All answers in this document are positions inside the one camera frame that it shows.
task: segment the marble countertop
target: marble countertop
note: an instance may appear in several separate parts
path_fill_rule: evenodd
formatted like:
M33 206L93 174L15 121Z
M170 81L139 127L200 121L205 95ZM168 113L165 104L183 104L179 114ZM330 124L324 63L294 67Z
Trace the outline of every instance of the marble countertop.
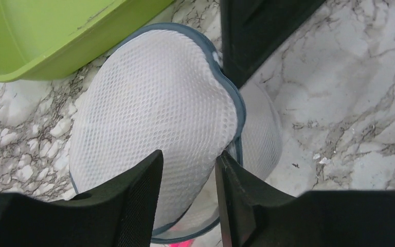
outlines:
M154 22L189 25L221 49L219 1L180 0ZM101 56L63 80L0 83L0 192L50 201L75 192L73 124ZM283 125L267 182L310 189L395 189L395 0L327 1L250 79ZM220 228L193 246L222 246Z

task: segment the green plastic container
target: green plastic container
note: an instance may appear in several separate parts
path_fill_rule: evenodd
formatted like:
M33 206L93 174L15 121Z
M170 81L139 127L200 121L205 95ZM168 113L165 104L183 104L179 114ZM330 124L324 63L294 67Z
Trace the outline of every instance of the green plastic container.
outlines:
M173 0L0 0L0 82L66 77Z

